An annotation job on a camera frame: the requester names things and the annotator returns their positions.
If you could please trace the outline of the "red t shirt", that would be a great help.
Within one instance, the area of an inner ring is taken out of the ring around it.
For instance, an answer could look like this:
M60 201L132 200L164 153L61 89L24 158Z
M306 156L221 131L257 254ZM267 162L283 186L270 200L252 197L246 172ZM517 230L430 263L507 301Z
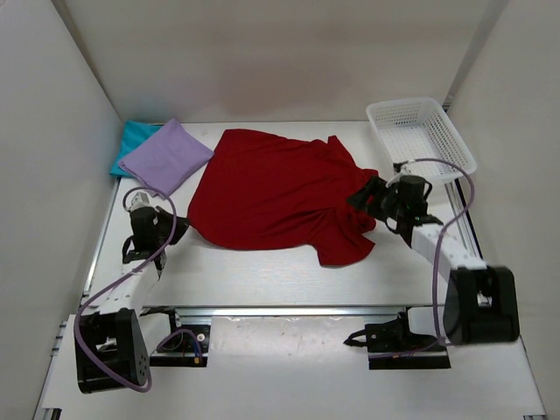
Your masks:
M367 257L376 221L347 199L375 175L336 136L289 139L227 129L189 204L187 217L208 242L233 250L309 245L322 266Z

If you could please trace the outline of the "teal t shirt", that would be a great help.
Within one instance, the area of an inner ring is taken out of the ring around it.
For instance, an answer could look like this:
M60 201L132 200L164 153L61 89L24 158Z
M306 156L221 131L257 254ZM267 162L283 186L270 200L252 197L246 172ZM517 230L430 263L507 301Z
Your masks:
M109 175L115 178L131 178L131 175L119 166L119 161L143 144L161 127L162 124L148 124L127 120L123 126L119 151L111 165Z

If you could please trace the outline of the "purple t shirt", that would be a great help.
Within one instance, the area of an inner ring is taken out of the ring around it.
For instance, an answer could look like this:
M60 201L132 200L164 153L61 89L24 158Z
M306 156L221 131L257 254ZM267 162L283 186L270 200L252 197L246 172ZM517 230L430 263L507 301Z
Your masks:
M213 156L210 148L171 119L123 157L119 166L142 185L170 195Z

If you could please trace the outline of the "white plastic basket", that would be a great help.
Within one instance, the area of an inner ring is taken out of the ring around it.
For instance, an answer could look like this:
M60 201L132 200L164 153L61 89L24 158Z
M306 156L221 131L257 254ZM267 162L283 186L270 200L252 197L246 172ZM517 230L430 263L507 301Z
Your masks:
M472 175L477 169L473 154L442 106L430 97L381 101L366 108L374 140L388 167L412 160L406 174L433 184L447 184Z

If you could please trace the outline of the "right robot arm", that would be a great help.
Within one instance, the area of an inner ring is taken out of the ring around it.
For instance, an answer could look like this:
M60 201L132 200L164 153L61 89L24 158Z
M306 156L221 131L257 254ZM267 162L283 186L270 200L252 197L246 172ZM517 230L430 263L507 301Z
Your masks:
M389 225L388 230L432 265L432 309L439 345L515 342L520 337L513 272L491 266L448 234L449 225L428 213L433 185L403 175L373 176L347 203Z

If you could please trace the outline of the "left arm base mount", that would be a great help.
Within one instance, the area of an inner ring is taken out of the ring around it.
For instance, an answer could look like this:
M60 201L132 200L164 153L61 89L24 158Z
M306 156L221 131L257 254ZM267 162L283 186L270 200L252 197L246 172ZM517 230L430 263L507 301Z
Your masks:
M174 307L159 306L141 313L140 326L147 350L151 351L151 367L207 367L209 321L188 319Z

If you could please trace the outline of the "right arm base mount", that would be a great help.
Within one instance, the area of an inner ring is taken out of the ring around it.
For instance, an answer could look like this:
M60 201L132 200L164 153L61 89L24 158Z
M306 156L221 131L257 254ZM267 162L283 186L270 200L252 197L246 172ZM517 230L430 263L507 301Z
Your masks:
M444 346L436 337L410 330L408 313L400 311L391 320L368 322L352 332L345 346L367 350L369 370L439 370L450 369Z

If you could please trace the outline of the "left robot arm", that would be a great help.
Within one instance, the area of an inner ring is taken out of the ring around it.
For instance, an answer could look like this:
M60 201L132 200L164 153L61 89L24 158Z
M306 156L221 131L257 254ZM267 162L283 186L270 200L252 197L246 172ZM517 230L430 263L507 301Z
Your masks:
M163 274L165 248L179 242L189 220L160 206L141 206L129 217L132 236L122 245L124 279L93 296L74 319L77 384L83 394L124 388L147 392L151 354L159 346L173 350L184 338L173 309L143 312L143 307Z

